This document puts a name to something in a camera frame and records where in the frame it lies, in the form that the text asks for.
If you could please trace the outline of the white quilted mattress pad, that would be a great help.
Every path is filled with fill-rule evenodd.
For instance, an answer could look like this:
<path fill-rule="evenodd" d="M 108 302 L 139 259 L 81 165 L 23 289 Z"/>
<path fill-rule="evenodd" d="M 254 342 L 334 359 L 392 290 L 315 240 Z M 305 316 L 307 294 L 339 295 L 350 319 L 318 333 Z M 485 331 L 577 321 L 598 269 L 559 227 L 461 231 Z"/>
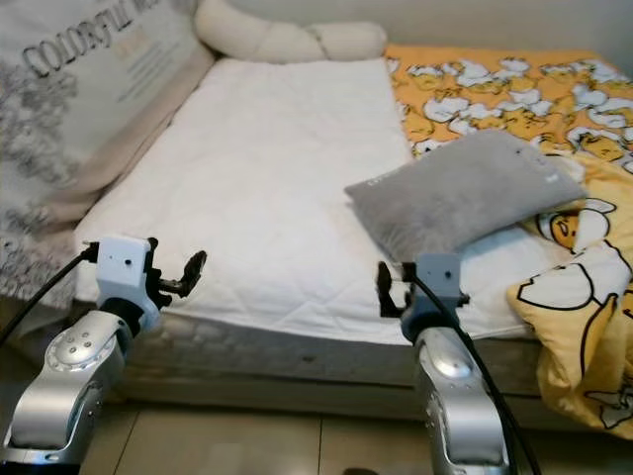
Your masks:
<path fill-rule="evenodd" d="M 222 59 L 75 235 L 155 238 L 167 272 L 204 250 L 166 320 L 400 345 L 345 187 L 411 160 L 384 60 Z"/>

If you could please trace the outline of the beige long bolster cushion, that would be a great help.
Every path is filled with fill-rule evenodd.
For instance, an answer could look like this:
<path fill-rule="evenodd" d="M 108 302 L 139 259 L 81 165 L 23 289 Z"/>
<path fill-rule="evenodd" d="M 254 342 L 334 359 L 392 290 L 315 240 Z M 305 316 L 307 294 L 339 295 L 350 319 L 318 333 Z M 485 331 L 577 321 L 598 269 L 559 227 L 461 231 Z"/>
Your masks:
<path fill-rule="evenodd" d="M 381 57 L 388 33 L 372 22 L 302 24 L 245 13 L 229 0 L 199 0 L 196 36 L 209 49 L 241 60 L 275 64 Z"/>

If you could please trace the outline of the grey plush pillow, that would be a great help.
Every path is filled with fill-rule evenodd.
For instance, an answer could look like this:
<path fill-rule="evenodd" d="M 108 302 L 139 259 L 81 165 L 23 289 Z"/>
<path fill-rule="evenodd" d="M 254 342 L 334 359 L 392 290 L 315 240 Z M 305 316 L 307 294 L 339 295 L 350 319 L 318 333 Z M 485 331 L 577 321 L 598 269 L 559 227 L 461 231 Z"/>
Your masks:
<path fill-rule="evenodd" d="M 395 261 L 457 252 L 588 197 L 573 166 L 502 130 L 462 136 L 344 193 L 367 234 Z"/>

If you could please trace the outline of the beige quilted mattress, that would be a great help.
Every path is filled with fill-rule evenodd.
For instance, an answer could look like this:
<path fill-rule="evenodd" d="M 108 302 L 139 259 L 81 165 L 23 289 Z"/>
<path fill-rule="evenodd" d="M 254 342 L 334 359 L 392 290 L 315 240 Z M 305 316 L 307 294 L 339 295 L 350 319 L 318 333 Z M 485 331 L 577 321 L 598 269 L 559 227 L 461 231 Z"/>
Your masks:
<path fill-rule="evenodd" d="M 118 392 L 186 406 L 420 418 L 410 344 L 347 342 L 163 314 L 136 339 Z"/>

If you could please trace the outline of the white grey ornament print blanket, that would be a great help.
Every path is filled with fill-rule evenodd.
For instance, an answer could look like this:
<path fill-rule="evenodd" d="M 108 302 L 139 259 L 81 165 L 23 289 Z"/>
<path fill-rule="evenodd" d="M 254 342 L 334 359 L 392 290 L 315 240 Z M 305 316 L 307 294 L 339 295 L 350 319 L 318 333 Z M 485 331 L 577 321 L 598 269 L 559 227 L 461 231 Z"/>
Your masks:
<path fill-rule="evenodd" d="M 1 0 L 1 293 L 31 298 L 75 228 L 213 63 L 196 0 Z"/>

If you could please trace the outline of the orange duck print sheet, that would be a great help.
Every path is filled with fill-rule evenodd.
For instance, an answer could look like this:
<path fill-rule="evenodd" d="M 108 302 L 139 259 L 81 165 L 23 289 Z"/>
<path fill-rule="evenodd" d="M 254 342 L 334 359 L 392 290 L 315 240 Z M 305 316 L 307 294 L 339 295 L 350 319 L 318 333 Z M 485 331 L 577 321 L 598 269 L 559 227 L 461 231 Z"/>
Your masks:
<path fill-rule="evenodd" d="M 503 130 L 633 175 L 633 76 L 596 51 L 389 45 L 384 59 L 414 155 Z"/>

